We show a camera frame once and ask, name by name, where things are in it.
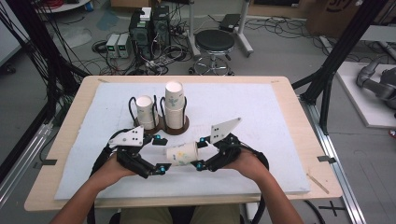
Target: floor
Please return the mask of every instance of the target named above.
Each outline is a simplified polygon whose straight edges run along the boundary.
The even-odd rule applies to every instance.
[[[227,7],[208,7],[209,0],[195,4],[195,27],[216,28],[216,21],[221,21],[224,14],[239,13],[240,3],[226,4]],[[182,8],[181,17],[187,18],[187,7]],[[105,64],[97,59],[92,52],[92,44],[106,39],[113,32],[126,32],[129,25],[130,12],[114,11],[105,0],[95,2],[95,10],[87,12],[83,8],[58,13],[55,19],[65,27],[84,27],[89,30],[92,40],[84,45],[73,48],[79,59],[90,72],[100,74]],[[285,76],[290,82],[295,82],[317,71],[326,60],[325,50],[318,47],[317,38],[302,37],[306,32],[303,21],[294,21],[298,29],[290,33],[274,34],[271,28],[262,27],[263,21],[249,18],[245,35],[254,48],[254,53],[246,57],[239,45],[230,53],[230,64],[236,76]],[[368,48],[367,43],[359,43],[348,61],[368,63],[367,57],[383,56],[383,63],[395,63],[380,51]],[[24,131],[46,103],[46,86],[39,74],[23,52],[18,52],[9,61],[16,68],[15,74],[4,70],[0,74],[0,162],[3,162],[9,151],[14,148]],[[172,63],[168,66],[167,75],[187,75],[193,60]],[[304,92],[306,87],[296,90],[297,94]],[[355,193],[359,206],[367,223],[394,223],[396,218],[396,180],[392,178],[396,168],[395,139],[388,135],[387,129],[366,128],[358,112],[343,89],[337,77],[333,81],[332,99],[329,111],[328,130],[332,143],[342,163],[347,179]],[[59,127],[54,127],[49,140],[56,134]],[[42,157],[50,149],[49,144],[43,148]],[[41,223],[49,222],[55,212],[29,213],[24,211],[23,204],[34,184],[39,169],[38,155],[25,172],[20,182],[12,190],[9,197],[0,204],[0,219],[2,223]],[[314,206],[319,209],[328,223],[350,223],[345,206],[341,199],[331,201],[314,200]],[[318,223],[314,212],[304,202],[293,202],[305,223]],[[328,209],[333,204],[335,209]],[[114,209],[100,209],[96,215],[98,223],[107,223]],[[265,214],[261,223],[271,223]]]

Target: black pole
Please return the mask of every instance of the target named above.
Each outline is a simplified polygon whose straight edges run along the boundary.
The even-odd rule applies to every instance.
[[[292,84],[292,87],[297,89],[309,82],[311,83],[306,92],[301,95],[301,99],[310,105],[314,105],[323,92],[319,125],[325,134],[328,134],[327,118],[332,79],[338,68],[347,58],[349,52],[352,51],[360,41],[361,37],[374,21],[376,15],[378,15],[387,2],[388,0],[365,0],[319,70]]]

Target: round stool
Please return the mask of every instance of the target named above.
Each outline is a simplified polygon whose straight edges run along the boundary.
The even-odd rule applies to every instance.
[[[209,54],[208,57],[202,57],[194,64],[194,71],[199,75],[213,72],[216,75],[230,75],[230,67],[228,64],[217,56],[227,55],[233,50],[233,37],[221,30],[204,30],[195,36],[195,46],[200,51]]]

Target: person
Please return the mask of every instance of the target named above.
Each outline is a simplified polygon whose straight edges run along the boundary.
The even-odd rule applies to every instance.
[[[243,149],[238,159],[228,164],[224,168],[235,169],[241,175],[253,180],[257,184],[260,191],[262,192],[262,197],[265,200],[266,208],[268,209],[268,213],[274,224],[303,223],[300,215],[294,209],[282,188],[277,184],[275,178],[262,165],[262,163],[253,153]],[[128,175],[135,175],[135,173],[122,167],[117,162],[116,155],[113,154],[108,159],[108,161],[79,188],[75,195],[65,204],[65,206],[50,223],[82,223],[87,216],[97,194]],[[153,218],[153,216],[147,216],[145,218],[147,218],[147,220],[141,220],[141,223],[149,223],[149,219]],[[206,217],[205,222],[201,223],[219,223],[217,221],[208,221],[209,219],[210,217]],[[166,223],[166,221],[157,221],[152,223]],[[239,223],[239,209],[237,211],[237,220],[234,223]]]

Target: black tape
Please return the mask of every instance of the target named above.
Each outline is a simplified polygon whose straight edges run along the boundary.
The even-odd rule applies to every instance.
[[[328,161],[330,164],[337,162],[337,161],[335,160],[335,158],[330,158],[330,157],[328,157],[328,156],[319,156],[319,157],[318,157],[318,160],[319,160],[319,161]]]
[[[55,165],[58,160],[44,160],[42,165]]]

